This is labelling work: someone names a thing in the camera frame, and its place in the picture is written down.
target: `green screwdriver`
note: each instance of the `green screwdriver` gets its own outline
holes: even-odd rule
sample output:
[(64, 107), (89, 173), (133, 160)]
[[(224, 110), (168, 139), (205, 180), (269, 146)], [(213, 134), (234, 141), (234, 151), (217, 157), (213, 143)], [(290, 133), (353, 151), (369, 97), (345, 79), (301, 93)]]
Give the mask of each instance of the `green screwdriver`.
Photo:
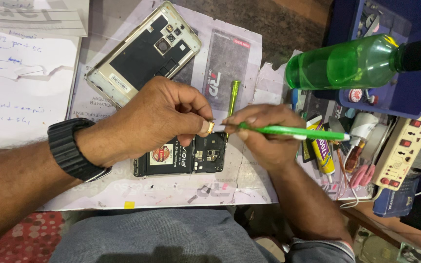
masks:
[(327, 141), (348, 141), (350, 140), (350, 135), (341, 132), (326, 132), (326, 131), (317, 131), (317, 130), (307, 130), (303, 128), (295, 127), (286, 127), (286, 126), (277, 126), (269, 125), (262, 128), (252, 128), (246, 124), (246, 122), (241, 122), (238, 125), (238, 128), (252, 130), (255, 132), (265, 133), (265, 134), (277, 134), (277, 135), (290, 135), (294, 139), (303, 141), (306, 139), (319, 139)]

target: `pink object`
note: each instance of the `pink object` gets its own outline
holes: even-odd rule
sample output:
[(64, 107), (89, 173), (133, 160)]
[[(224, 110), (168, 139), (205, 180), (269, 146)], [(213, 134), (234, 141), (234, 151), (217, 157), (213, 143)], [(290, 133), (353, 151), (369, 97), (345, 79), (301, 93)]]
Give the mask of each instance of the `pink object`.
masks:
[(348, 92), (348, 100), (353, 103), (357, 103), (362, 98), (363, 91), (359, 88), (351, 89)]
[(375, 172), (375, 165), (372, 164), (369, 171), (368, 167), (368, 165), (364, 164), (353, 173), (350, 182), (348, 182), (350, 188), (355, 188), (358, 185), (366, 186), (371, 181), (371, 177), (373, 177), (373, 173)]

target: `hand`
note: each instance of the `hand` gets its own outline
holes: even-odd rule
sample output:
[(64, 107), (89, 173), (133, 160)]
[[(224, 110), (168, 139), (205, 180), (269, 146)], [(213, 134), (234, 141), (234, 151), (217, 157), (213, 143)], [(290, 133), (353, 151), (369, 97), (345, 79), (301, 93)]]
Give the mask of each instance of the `hand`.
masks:
[(76, 133), (76, 143), (93, 164), (109, 167), (139, 158), (178, 136), (188, 146), (208, 135), (211, 106), (194, 87), (155, 77), (114, 115)]
[(300, 141), (285, 135), (262, 134), (256, 131), (237, 129), (236, 125), (240, 122), (246, 122), (254, 128), (267, 125), (306, 128), (306, 122), (295, 112), (283, 104), (278, 106), (251, 105), (226, 118), (223, 123), (227, 124), (225, 132), (230, 134), (235, 132), (269, 174), (284, 173), (290, 166), (297, 165), (295, 154), (300, 147)]

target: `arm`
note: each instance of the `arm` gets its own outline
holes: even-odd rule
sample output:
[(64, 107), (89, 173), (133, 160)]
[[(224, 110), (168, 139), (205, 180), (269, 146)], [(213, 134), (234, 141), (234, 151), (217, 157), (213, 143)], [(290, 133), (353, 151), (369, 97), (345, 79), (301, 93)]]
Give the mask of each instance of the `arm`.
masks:
[[(246, 121), (252, 127), (283, 125), (306, 128), (306, 123), (285, 105), (253, 105), (229, 117), (227, 124)], [(352, 243), (339, 209), (295, 161), (299, 141), (263, 135), (227, 126), (236, 132), (254, 158), (269, 173), (279, 203), (294, 234), (305, 240), (343, 240)]]
[[(195, 134), (207, 135), (206, 119), (212, 118), (197, 89), (157, 77), (114, 115), (76, 132), (75, 139), (91, 163), (109, 167), (141, 157), (175, 136), (187, 146)], [(0, 236), (80, 183), (58, 166), (46, 141), (0, 152)]]

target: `handwritten note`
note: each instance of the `handwritten note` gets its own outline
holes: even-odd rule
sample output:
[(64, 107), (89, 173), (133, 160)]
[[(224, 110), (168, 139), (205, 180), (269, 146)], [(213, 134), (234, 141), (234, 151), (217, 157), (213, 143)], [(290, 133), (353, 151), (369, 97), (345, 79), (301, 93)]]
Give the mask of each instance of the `handwritten note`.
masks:
[(72, 66), (76, 57), (72, 41), (66, 39), (37, 39), (10, 30), (0, 32), (0, 76), (17, 79), (22, 75), (49, 75), (60, 66)]
[(76, 9), (26, 9), (0, 7), (0, 28), (86, 37)]
[(78, 44), (78, 37), (0, 32), (0, 148), (45, 137), (49, 125), (64, 120)]

